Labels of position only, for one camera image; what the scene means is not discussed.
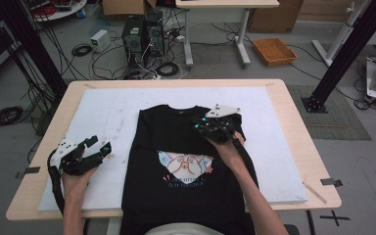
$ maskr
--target cardboard box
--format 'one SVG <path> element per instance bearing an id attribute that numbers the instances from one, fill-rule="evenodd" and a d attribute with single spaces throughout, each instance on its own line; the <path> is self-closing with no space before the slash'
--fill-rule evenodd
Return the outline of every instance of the cardboard box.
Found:
<path id="1" fill-rule="evenodd" d="M 103 0 L 103 12 L 109 20 L 124 20 L 128 15 L 145 15 L 155 9 L 157 0 Z"/>
<path id="2" fill-rule="evenodd" d="M 250 32 L 291 32 L 304 0 L 278 0 L 277 8 L 257 8 L 249 19 Z"/>
<path id="3" fill-rule="evenodd" d="M 351 15 L 351 12 L 347 12 L 347 8 L 351 7 L 351 2 L 358 4 L 360 1 L 361 0 L 305 0 L 298 20 L 346 22 Z"/>

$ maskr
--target computer tower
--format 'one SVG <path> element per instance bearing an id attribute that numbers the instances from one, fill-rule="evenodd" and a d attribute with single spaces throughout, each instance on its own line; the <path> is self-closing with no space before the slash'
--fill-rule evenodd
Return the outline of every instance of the computer tower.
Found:
<path id="1" fill-rule="evenodd" d="M 153 57 L 161 57 L 165 51 L 163 12 L 149 12 L 145 23 L 148 31 L 148 40 L 152 45 L 150 47 L 150 55 Z"/>
<path id="2" fill-rule="evenodd" d="M 127 66 L 130 69 L 145 68 L 149 58 L 145 17 L 143 15 L 128 16 L 121 38 L 126 53 Z"/>

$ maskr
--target white table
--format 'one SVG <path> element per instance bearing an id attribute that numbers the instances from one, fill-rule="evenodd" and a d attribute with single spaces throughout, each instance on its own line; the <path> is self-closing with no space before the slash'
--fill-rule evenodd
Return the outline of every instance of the white table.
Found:
<path id="1" fill-rule="evenodd" d="M 198 20 L 198 22 L 241 23 L 239 35 L 236 36 L 234 40 L 242 57 L 244 68 L 245 66 L 248 66 L 251 63 L 243 44 L 250 8 L 278 7 L 279 2 L 277 2 L 277 0 L 176 0 L 176 6 L 182 9 L 186 9 L 184 52 L 185 64 L 188 68 L 191 68 L 194 65 L 194 61 L 192 59 L 189 33 L 189 26 L 192 22 L 191 15 L 193 14 L 197 14 L 198 17 L 195 20 Z"/>
<path id="2" fill-rule="evenodd" d="M 40 17 L 40 16 L 34 16 L 34 17 L 35 17 L 35 20 L 37 22 L 53 21 L 53 20 L 56 20 L 56 19 L 67 17 L 69 15 L 72 15 L 72 14 L 78 12 L 79 10 L 81 10 L 85 6 L 86 3 L 87 3 L 87 0 L 80 0 L 78 2 L 72 1 L 71 10 L 69 10 L 69 11 L 58 11 L 57 10 L 57 12 L 54 15 L 49 16 L 49 17 Z"/>

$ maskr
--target desk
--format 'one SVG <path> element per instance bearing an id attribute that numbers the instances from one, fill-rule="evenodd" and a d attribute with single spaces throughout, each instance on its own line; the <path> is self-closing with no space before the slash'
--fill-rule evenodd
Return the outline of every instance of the desk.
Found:
<path id="1" fill-rule="evenodd" d="M 273 205 L 275 210 L 331 209 L 341 205 L 341 199 L 333 185 L 323 186 L 320 179 L 329 174 L 316 151 L 305 124 L 286 88 L 280 79 L 213 79 L 213 80 L 144 80 L 144 81 L 75 81 L 70 84 L 59 109 L 42 139 L 30 167 L 40 167 L 38 173 L 27 174 L 10 204 L 7 218 L 10 220 L 34 220 L 62 218 L 57 211 L 38 211 L 48 172 L 46 161 L 67 132 L 70 122 L 86 89 L 97 88 L 152 88 L 152 87 L 265 87 L 279 124 L 305 185 L 308 201 L 301 204 Z M 118 217 L 122 210 L 84 211 L 84 217 Z"/>
<path id="2" fill-rule="evenodd" d="M 243 44 L 244 34 L 246 32 L 247 20 L 249 18 L 250 8 L 272 8 L 278 7 L 277 0 L 242 0 L 242 1 L 230 1 L 230 0 L 202 0 L 202 1 L 183 1 L 176 0 L 176 6 L 185 11 L 185 40 L 184 40 L 184 52 L 185 62 L 188 68 L 194 65 L 190 44 L 189 27 L 191 23 L 192 12 L 200 12 L 200 21 L 215 22 L 215 18 L 219 19 L 218 22 L 232 23 L 241 22 L 241 28 L 239 35 L 235 37 L 234 42 L 240 52 L 243 61 L 243 67 L 248 66 L 251 62 L 247 55 L 246 49 Z M 236 11 L 244 9 L 243 15 L 236 17 Z"/>

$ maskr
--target white desk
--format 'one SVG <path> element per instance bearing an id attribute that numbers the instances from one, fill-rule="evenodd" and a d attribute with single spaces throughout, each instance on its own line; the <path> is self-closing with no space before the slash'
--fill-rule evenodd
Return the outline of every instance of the white desk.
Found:
<path id="1" fill-rule="evenodd" d="M 198 18 L 195 19 L 198 22 L 241 23 L 239 35 L 235 37 L 235 44 L 242 57 L 243 67 L 245 67 L 251 63 L 243 44 L 250 8 L 273 8 L 278 7 L 279 3 L 277 0 L 176 0 L 176 6 L 186 9 L 184 52 L 185 63 L 188 68 L 191 68 L 194 65 L 191 52 L 189 26 L 192 22 L 191 15 L 195 13 L 198 14 Z M 236 12 L 239 13 L 238 10 L 241 9 L 243 9 L 243 13 L 242 16 L 239 16 L 241 14 L 236 14 Z"/>

